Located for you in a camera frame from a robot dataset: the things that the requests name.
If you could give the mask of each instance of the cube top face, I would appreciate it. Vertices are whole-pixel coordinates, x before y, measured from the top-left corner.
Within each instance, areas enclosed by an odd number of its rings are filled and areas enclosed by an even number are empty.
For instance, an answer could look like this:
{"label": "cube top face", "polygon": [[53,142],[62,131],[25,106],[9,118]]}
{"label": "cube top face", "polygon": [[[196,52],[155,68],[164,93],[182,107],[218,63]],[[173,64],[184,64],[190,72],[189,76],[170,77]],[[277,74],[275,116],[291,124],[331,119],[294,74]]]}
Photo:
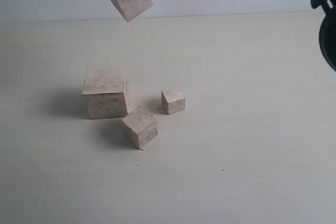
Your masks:
{"label": "cube top face", "polygon": [[139,106],[126,117],[122,122],[129,127],[136,135],[140,135],[143,131],[148,129],[156,119],[149,114],[143,107]]}
{"label": "cube top face", "polygon": [[82,95],[123,93],[126,85],[125,67],[88,68]]}
{"label": "cube top face", "polygon": [[182,89],[180,87],[163,90],[162,94],[164,95],[167,103],[172,103],[185,99],[182,93]]}

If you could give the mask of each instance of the white table surface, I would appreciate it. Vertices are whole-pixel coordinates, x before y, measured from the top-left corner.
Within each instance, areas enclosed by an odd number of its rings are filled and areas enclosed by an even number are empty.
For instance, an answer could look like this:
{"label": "white table surface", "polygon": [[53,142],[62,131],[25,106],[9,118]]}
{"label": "white table surface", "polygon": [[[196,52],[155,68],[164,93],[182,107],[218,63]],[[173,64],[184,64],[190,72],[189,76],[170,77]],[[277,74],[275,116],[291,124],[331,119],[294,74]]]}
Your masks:
{"label": "white table surface", "polygon": [[[336,223],[336,73],[318,12],[0,24],[0,223]],[[159,135],[88,120],[126,66]],[[161,90],[186,110],[164,115]]]}

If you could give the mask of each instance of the table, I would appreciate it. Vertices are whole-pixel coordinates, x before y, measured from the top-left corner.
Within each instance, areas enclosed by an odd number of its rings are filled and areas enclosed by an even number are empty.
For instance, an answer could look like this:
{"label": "table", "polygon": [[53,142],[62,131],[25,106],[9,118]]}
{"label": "table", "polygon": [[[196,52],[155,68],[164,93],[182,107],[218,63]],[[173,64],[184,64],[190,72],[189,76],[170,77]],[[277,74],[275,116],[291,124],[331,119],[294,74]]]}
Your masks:
{"label": "table", "polygon": [[[336,74],[319,12],[0,23],[1,223],[336,222]],[[88,120],[88,66],[126,66],[144,151]],[[164,115],[161,90],[186,110]]]}

